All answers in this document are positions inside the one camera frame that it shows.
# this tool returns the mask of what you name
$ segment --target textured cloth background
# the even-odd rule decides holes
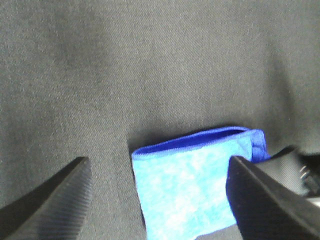
[[[318,0],[2,0],[0,207],[89,156],[79,239],[143,240],[134,149],[237,124],[319,151],[319,39]]]

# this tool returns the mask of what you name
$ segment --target black plastic part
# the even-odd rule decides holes
[[[243,157],[229,161],[226,193],[244,240],[320,240],[320,208]]]
[[[6,216],[0,220],[5,237],[0,235],[0,239],[75,240],[91,195],[90,161],[76,158],[34,191],[0,210],[0,217]]]

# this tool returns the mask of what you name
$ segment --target blue cloth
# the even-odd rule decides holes
[[[262,130],[201,131],[132,154],[148,240],[194,240],[236,223],[226,196],[231,156],[268,159]]]

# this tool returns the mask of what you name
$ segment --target folded towel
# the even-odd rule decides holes
[[[231,156],[270,156],[259,129],[201,131],[132,154],[148,240],[194,240],[236,223],[226,196]]]

